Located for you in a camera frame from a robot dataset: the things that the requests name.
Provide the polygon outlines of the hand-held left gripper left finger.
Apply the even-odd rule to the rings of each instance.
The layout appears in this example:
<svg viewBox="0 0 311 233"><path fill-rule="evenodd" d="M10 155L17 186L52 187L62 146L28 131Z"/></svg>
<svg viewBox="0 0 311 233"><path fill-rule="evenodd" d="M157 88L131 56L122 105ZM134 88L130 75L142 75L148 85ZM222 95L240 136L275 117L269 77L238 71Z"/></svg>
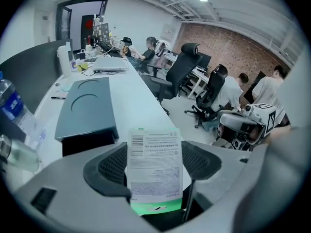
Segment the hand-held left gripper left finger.
<svg viewBox="0 0 311 233"><path fill-rule="evenodd" d="M83 168L83 178L93 190L104 197L129 199L131 191L124 183L126 167L127 143L122 142L88 161Z"/></svg>

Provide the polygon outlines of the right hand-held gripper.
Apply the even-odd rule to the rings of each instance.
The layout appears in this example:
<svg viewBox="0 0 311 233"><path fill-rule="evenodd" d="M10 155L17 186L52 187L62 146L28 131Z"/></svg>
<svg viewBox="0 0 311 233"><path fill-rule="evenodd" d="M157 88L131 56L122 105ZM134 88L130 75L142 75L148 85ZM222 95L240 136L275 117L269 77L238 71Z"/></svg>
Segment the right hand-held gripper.
<svg viewBox="0 0 311 233"><path fill-rule="evenodd" d="M265 103L247 105L240 112L221 110L217 119L218 136L225 147L251 151L276 125L276 107Z"/></svg>

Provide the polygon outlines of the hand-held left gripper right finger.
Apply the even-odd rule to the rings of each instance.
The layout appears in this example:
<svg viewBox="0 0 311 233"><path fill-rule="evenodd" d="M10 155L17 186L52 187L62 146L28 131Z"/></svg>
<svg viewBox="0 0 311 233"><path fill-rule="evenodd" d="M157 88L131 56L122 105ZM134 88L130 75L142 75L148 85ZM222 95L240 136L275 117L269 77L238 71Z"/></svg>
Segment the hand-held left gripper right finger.
<svg viewBox="0 0 311 233"><path fill-rule="evenodd" d="M182 141L182 158L192 180L207 180L222 167L217 155L187 141Z"/></svg>

